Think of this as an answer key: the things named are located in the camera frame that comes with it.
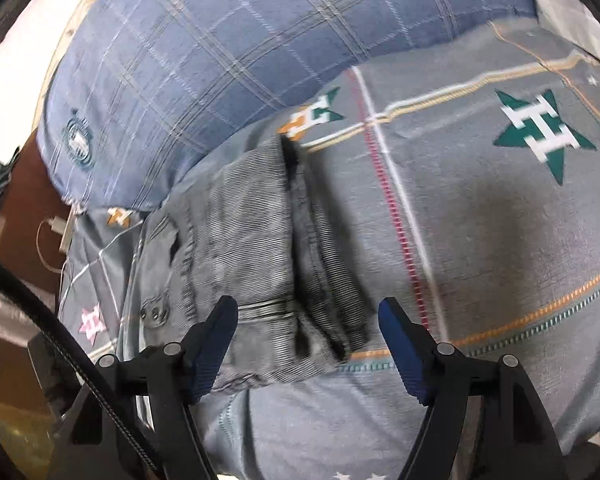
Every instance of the screw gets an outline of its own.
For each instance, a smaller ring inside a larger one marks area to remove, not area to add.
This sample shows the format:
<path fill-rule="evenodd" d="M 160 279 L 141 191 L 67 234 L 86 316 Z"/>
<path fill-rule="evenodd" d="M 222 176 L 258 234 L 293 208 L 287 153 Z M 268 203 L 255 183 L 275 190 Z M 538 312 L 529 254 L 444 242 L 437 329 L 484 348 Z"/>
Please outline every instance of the screw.
<path fill-rule="evenodd" d="M 180 352 L 180 345 L 179 343 L 169 343 L 168 345 L 164 346 L 162 351 L 166 355 L 177 355 Z"/>
<path fill-rule="evenodd" d="M 507 354 L 502 358 L 502 362 L 508 367 L 515 368 L 518 366 L 518 358 L 514 355 Z"/>
<path fill-rule="evenodd" d="M 439 343 L 436 348 L 438 349 L 438 353 L 442 355 L 451 355 L 456 351 L 456 347 L 451 343 Z"/>
<path fill-rule="evenodd" d="M 115 355 L 106 354 L 100 358 L 100 360 L 98 361 L 98 364 L 100 365 L 101 368 L 109 368 L 115 362 L 116 362 Z"/>

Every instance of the blue gripper pad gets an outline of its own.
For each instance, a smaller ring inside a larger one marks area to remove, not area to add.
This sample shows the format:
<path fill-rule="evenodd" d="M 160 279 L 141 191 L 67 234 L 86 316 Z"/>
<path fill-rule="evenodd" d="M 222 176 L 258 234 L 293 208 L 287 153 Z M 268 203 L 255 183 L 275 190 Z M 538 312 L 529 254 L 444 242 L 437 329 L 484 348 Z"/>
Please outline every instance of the blue gripper pad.
<path fill-rule="evenodd" d="M 211 391 L 237 325 L 238 304 L 231 296 L 223 296 L 206 320 L 193 325 L 182 339 L 194 404 Z"/>
<path fill-rule="evenodd" d="M 435 340 L 426 328 L 411 322 L 395 298 L 380 302 L 378 324 L 407 393 L 427 406 L 433 392 L 426 372 L 434 361 Z"/>

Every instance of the green dashed stripe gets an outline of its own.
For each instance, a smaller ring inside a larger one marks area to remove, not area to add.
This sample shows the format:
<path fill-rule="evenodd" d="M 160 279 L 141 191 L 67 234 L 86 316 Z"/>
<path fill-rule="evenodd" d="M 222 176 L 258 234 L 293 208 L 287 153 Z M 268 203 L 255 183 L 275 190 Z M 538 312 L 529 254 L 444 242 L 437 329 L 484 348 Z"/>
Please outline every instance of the green dashed stripe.
<path fill-rule="evenodd" d="M 599 296 L 600 296 L 600 288 L 596 292 L 591 294 L 590 296 L 586 297 L 581 302 L 571 305 L 569 308 L 566 308 L 566 309 L 560 311 L 555 316 L 553 316 L 543 322 L 540 322 L 540 323 L 526 329 L 523 332 L 519 332 L 516 335 L 507 337 L 507 338 L 501 339 L 498 342 L 490 343 L 488 345 L 481 346 L 480 348 L 471 350 L 467 355 L 469 357 L 476 357 L 476 356 L 479 356 L 482 354 L 486 354 L 487 352 L 493 352 L 495 350 L 500 350 L 500 349 L 504 348 L 505 346 L 519 343 L 520 341 L 524 341 L 525 339 L 530 339 L 533 336 L 535 336 L 541 332 L 545 332 L 546 330 L 549 330 L 551 327 L 560 324 L 568 317 L 573 316 L 574 314 L 576 314 L 577 312 L 579 312 L 583 308 L 585 308 L 593 300 L 597 299 Z"/>
<path fill-rule="evenodd" d="M 555 316 L 553 316 L 543 322 L 540 322 L 540 323 L 526 329 L 523 332 L 519 332 L 516 335 L 512 335 L 510 337 L 501 339 L 498 342 L 490 343 L 488 345 L 481 346 L 480 348 L 471 350 L 467 353 L 467 355 L 469 357 L 477 357 L 482 354 L 500 350 L 506 346 L 513 345 L 515 343 L 519 343 L 520 341 L 530 339 L 533 336 L 535 336 L 541 332 L 545 332 L 546 330 L 549 330 L 551 327 L 554 327 L 554 326 L 560 324 L 568 317 L 573 316 L 574 314 L 581 311 L 589 303 L 591 303 L 593 300 L 597 299 L 598 297 L 600 297 L 600 288 L 596 292 L 591 294 L 590 296 L 587 296 L 584 300 L 560 311 L 558 314 L 555 314 Z M 339 372 L 356 373 L 356 372 L 373 372 L 376 370 L 387 370 L 389 368 L 395 368 L 393 361 L 370 362 L 370 363 L 359 364 L 359 365 L 346 363 L 343 365 L 339 365 L 336 370 Z"/>

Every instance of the red dashed stripe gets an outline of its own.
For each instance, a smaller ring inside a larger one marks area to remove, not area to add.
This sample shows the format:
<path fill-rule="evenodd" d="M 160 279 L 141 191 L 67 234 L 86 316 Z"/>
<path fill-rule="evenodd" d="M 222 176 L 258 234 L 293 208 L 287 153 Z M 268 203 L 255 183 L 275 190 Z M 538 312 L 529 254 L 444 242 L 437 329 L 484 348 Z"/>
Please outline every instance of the red dashed stripe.
<path fill-rule="evenodd" d="M 376 144 L 376 140 L 374 139 L 373 133 L 368 127 L 364 101 L 362 97 L 362 90 L 360 89 L 356 75 L 352 72 L 351 69 L 347 70 L 347 75 L 351 79 L 351 83 L 354 88 L 354 100 L 358 105 L 360 120 L 365 125 L 365 142 L 369 150 L 369 155 L 371 156 L 371 161 L 374 165 L 374 169 L 376 170 L 376 175 L 378 176 L 378 180 L 380 181 L 382 192 L 384 192 L 384 198 L 387 202 L 387 205 L 389 206 L 389 215 L 391 217 L 391 222 L 394 224 L 395 232 L 398 235 L 398 242 L 400 243 L 400 252 L 402 253 L 402 259 L 404 260 L 404 264 L 407 267 L 407 273 L 411 281 L 411 286 L 413 287 L 413 295 L 416 298 L 418 313 L 420 314 L 420 322 L 423 325 L 423 327 L 428 329 L 429 316 L 427 315 L 427 307 L 424 304 L 422 284 L 420 283 L 418 273 L 416 272 L 416 266 L 413 263 L 413 257 L 411 256 L 411 248 L 409 246 L 409 241 L 407 240 L 407 235 L 402 225 L 402 217 L 400 215 L 400 210 L 398 209 L 397 200 L 395 199 L 391 183 L 389 182 L 389 178 L 387 177 L 386 171 L 384 170 L 384 164 L 382 163 L 380 154 L 378 152 L 378 145 Z"/>

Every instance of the green star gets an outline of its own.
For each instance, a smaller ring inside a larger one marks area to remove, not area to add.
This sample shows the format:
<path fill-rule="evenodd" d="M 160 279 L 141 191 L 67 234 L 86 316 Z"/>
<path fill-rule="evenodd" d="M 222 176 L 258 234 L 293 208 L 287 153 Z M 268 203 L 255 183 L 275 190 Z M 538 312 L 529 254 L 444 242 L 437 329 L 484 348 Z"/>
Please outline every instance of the green star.
<path fill-rule="evenodd" d="M 493 141 L 494 146 L 531 148 L 538 160 L 547 164 L 560 186 L 564 179 L 564 149 L 568 146 L 596 149 L 589 139 L 561 120 L 551 90 L 538 96 L 537 103 L 516 99 L 498 90 L 496 94 L 512 123 Z"/>

